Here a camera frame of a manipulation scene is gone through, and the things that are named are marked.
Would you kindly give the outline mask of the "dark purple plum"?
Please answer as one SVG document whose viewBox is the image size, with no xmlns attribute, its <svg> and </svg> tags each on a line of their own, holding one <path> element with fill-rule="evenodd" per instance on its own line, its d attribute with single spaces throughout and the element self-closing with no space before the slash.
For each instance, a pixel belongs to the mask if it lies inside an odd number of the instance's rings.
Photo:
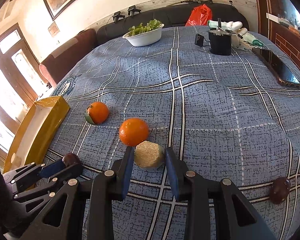
<svg viewBox="0 0 300 240">
<path fill-rule="evenodd" d="M 65 165 L 65 167 L 69 167 L 74 164 L 81 164 L 81 161 L 79 157 L 76 154 L 73 153 L 67 153 L 63 158 L 62 162 Z"/>
</svg>

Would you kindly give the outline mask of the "plain orange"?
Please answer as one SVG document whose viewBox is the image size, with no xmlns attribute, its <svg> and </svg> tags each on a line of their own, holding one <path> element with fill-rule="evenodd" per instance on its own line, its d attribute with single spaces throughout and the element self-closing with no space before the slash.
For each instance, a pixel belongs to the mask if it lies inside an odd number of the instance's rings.
<svg viewBox="0 0 300 240">
<path fill-rule="evenodd" d="M 119 128 L 119 138 L 127 146 L 137 146 L 147 140 L 149 127 L 145 121 L 139 118 L 125 120 Z"/>
</svg>

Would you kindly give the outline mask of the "beige cylindrical cake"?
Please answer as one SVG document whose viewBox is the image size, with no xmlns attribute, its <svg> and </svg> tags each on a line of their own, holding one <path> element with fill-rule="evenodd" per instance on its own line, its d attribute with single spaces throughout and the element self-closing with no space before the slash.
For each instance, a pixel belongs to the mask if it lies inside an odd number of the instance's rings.
<svg viewBox="0 0 300 240">
<path fill-rule="evenodd" d="M 164 149 L 159 144 L 143 141 L 135 148 L 134 162 L 140 168 L 158 168 L 164 163 Z"/>
</svg>

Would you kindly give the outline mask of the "beige cake in tray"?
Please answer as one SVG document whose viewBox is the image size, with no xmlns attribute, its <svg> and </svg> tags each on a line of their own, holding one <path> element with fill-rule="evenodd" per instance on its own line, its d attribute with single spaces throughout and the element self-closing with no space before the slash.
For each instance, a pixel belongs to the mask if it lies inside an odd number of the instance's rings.
<svg viewBox="0 0 300 240">
<path fill-rule="evenodd" d="M 11 156 L 11 164 L 15 167 L 21 166 L 21 157 L 19 157 L 16 153 L 13 153 Z"/>
</svg>

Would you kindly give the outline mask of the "yellow cardboard tray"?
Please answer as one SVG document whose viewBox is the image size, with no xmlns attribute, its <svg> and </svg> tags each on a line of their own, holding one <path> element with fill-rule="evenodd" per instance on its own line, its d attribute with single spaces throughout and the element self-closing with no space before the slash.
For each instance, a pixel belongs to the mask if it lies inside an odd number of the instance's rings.
<svg viewBox="0 0 300 240">
<path fill-rule="evenodd" d="M 34 102 L 21 122 L 10 146 L 3 174 L 27 164 L 41 164 L 70 106 L 62 96 L 51 96 Z M 11 156 L 21 157 L 21 166 L 11 164 Z"/>
</svg>

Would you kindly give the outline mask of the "orange with green leaf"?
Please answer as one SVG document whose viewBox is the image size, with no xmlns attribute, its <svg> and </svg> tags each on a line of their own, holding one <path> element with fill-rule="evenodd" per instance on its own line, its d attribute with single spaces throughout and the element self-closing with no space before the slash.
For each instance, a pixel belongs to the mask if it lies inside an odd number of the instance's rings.
<svg viewBox="0 0 300 240">
<path fill-rule="evenodd" d="M 105 103 L 93 102 L 85 110 L 85 119 L 89 124 L 99 125 L 106 121 L 109 113 L 110 111 Z"/>
</svg>

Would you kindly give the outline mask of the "glass double door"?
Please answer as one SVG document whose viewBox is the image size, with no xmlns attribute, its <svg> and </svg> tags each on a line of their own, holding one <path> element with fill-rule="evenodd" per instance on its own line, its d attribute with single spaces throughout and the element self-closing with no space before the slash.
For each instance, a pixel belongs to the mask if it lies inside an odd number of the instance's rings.
<svg viewBox="0 0 300 240">
<path fill-rule="evenodd" d="M 49 90 L 18 24 L 0 35 L 0 167 L 33 103 Z"/>
</svg>

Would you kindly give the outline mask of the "blue plaid tablecloth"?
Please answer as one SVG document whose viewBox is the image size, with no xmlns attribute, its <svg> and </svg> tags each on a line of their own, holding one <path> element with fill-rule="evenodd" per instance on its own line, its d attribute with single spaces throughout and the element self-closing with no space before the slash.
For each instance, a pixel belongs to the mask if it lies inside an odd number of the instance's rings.
<svg viewBox="0 0 300 240">
<path fill-rule="evenodd" d="M 70 106 L 44 161 L 67 153 L 93 179 L 123 157 L 119 127 L 130 118 L 149 126 L 148 140 L 172 147 L 202 177 L 231 179 L 277 239 L 300 226 L 300 88 L 283 87 L 252 52 L 218 56 L 194 44 L 208 28 L 173 27 L 161 39 L 136 48 L 124 38 L 96 47 L 57 85 L 53 94 Z M 296 75 L 300 71 L 266 37 L 258 35 Z M 89 124 L 85 110 L 105 103 L 105 122 Z M 287 199 L 269 199 L 273 181 L 291 182 Z"/>
</svg>

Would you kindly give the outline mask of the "black smartphone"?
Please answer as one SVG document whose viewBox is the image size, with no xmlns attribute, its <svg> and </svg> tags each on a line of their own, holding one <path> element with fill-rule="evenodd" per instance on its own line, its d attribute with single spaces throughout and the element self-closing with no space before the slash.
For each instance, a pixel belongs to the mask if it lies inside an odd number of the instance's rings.
<svg viewBox="0 0 300 240">
<path fill-rule="evenodd" d="M 253 48 L 252 52 L 267 66 L 281 86 L 300 88 L 296 75 L 273 51 Z"/>
</svg>

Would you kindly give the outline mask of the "white bowl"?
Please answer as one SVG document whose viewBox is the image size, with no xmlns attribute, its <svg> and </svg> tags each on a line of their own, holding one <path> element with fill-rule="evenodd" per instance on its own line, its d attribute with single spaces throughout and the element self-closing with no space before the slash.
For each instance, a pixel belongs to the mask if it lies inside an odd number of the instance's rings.
<svg viewBox="0 0 300 240">
<path fill-rule="evenodd" d="M 164 24 L 162 23 L 159 25 L 158 29 L 134 36 L 130 36 L 129 33 L 126 33 L 122 38 L 126 39 L 134 47 L 148 46 L 158 42 L 161 39 L 163 27 Z"/>
</svg>

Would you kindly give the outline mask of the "black tracker on sofa left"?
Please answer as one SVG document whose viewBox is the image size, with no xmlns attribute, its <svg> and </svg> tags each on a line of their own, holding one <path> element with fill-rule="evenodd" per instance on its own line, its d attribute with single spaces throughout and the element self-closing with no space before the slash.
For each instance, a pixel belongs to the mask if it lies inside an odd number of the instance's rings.
<svg viewBox="0 0 300 240">
<path fill-rule="evenodd" d="M 125 15 L 121 14 L 121 11 L 117 11 L 112 15 L 114 23 L 117 23 L 120 19 L 125 18 Z"/>
</svg>

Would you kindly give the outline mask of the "black tracker on sofa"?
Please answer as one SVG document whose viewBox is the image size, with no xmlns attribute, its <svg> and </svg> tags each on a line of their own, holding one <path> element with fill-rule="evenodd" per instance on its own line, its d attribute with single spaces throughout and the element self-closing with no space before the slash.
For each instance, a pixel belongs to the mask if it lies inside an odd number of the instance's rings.
<svg viewBox="0 0 300 240">
<path fill-rule="evenodd" d="M 112 15 L 114 23 L 117 23 L 120 19 L 125 18 L 125 15 L 121 14 L 121 11 L 117 11 Z"/>
<path fill-rule="evenodd" d="M 138 9 L 136 5 L 132 5 L 128 8 L 128 16 L 134 16 L 135 14 L 139 14 L 141 9 Z"/>
</svg>

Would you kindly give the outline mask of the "black cup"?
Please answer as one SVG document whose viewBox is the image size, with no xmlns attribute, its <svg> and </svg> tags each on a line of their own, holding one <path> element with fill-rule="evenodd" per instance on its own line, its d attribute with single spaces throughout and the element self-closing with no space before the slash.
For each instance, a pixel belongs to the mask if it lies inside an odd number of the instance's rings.
<svg viewBox="0 0 300 240">
<path fill-rule="evenodd" d="M 229 56 L 231 54 L 231 34 L 222 28 L 221 19 L 207 22 L 209 30 L 210 52 L 215 55 Z"/>
</svg>

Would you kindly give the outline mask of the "small black charger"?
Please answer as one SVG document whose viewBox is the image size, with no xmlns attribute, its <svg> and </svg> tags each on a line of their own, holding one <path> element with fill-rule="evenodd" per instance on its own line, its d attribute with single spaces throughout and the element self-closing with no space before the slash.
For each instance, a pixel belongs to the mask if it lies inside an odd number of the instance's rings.
<svg viewBox="0 0 300 240">
<path fill-rule="evenodd" d="M 194 42 L 195 45 L 197 45 L 199 47 L 204 47 L 204 46 L 206 46 L 205 42 L 206 42 L 206 39 L 203 35 L 196 34 L 195 42 Z"/>
</svg>

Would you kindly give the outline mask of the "green lettuce leaves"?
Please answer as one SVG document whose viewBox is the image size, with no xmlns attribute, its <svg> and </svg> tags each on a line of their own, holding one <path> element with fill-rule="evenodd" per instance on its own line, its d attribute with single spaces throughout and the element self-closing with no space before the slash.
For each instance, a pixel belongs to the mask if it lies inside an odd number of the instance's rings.
<svg viewBox="0 0 300 240">
<path fill-rule="evenodd" d="M 146 25 L 140 23 L 137 26 L 132 26 L 129 28 L 129 36 L 135 36 L 143 33 L 147 33 L 149 31 L 158 29 L 162 25 L 162 22 L 156 19 L 150 20 Z"/>
</svg>

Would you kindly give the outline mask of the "black tracker on sofa right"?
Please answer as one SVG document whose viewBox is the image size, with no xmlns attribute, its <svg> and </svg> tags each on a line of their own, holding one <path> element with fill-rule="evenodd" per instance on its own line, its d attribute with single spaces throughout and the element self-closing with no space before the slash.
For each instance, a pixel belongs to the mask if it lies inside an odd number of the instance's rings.
<svg viewBox="0 0 300 240">
<path fill-rule="evenodd" d="M 135 14 L 139 14 L 141 9 L 138 9 L 136 5 L 132 5 L 128 8 L 128 16 L 134 16 Z"/>
</svg>

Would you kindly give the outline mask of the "red plastic bag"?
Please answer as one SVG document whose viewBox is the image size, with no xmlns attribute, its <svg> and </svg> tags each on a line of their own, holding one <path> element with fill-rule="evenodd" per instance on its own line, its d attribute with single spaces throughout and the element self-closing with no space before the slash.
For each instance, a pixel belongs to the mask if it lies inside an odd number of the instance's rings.
<svg viewBox="0 0 300 240">
<path fill-rule="evenodd" d="M 205 4 L 193 8 L 186 26 L 207 25 L 212 20 L 212 10 Z"/>
</svg>

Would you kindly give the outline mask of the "black sofa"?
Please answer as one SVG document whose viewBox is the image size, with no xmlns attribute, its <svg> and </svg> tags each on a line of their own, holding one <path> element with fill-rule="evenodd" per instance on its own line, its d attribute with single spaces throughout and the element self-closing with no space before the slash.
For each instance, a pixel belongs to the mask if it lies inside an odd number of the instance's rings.
<svg viewBox="0 0 300 240">
<path fill-rule="evenodd" d="M 243 27 L 249 29 L 247 19 L 232 5 L 213 3 L 211 0 L 204 2 L 212 10 L 212 19 L 220 18 L 223 22 L 240 21 Z M 193 8 L 199 3 L 180 4 L 144 11 L 134 16 L 121 19 L 116 23 L 102 26 L 96 33 L 97 45 L 100 46 L 114 38 L 123 36 L 128 29 L 140 23 L 146 24 L 152 19 L 161 21 L 166 28 L 182 27 L 188 21 Z"/>
</svg>

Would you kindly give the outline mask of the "wooden cabinet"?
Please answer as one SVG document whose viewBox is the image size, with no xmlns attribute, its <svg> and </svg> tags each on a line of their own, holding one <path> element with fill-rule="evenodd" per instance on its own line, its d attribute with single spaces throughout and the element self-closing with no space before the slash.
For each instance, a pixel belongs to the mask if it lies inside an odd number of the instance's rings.
<svg viewBox="0 0 300 240">
<path fill-rule="evenodd" d="M 300 14 L 290 0 L 256 0 L 258 33 L 284 51 L 300 70 Z"/>
</svg>

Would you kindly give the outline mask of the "small wall plaque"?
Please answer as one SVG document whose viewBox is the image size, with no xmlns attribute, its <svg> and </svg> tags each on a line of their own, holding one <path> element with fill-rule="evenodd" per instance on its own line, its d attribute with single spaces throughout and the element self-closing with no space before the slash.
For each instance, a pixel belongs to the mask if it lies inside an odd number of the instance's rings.
<svg viewBox="0 0 300 240">
<path fill-rule="evenodd" d="M 55 37 L 59 33 L 59 28 L 55 22 L 52 22 L 48 27 L 48 32 L 52 37 Z"/>
</svg>

